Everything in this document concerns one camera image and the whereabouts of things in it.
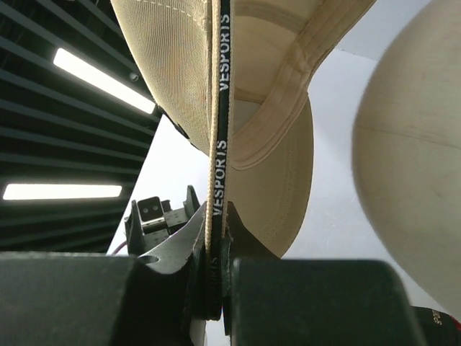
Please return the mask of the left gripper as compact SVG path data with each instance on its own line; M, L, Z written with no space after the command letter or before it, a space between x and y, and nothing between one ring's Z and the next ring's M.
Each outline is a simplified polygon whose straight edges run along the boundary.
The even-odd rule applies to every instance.
M200 207L192 185L187 186L186 200L173 210L170 200L159 197L130 202L130 214L124 219L125 246L129 255L142 255L156 247L187 224Z

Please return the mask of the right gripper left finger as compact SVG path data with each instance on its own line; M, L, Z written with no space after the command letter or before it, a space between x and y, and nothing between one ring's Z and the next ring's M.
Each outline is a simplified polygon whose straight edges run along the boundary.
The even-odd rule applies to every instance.
M4 252L3 345L204 345L205 207L141 256Z

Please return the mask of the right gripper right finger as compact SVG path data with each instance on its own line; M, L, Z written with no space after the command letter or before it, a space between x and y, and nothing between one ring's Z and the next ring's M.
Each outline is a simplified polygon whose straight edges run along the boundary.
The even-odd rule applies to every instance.
M395 270L375 259L280 259L228 206L223 316L232 345L425 345Z

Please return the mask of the beige cap black R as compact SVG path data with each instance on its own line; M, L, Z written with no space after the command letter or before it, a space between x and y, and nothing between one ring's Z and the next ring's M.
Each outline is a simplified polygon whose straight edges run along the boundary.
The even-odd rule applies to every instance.
M207 316L221 314L220 246L234 206L281 257L313 175L308 86L371 1L113 1L156 105L209 159Z

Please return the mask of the black cap gold R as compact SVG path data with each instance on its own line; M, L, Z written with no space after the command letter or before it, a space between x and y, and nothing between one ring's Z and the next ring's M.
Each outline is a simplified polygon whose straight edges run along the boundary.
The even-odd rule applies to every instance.
M460 346L460 323L453 316L430 308L414 306L427 345Z

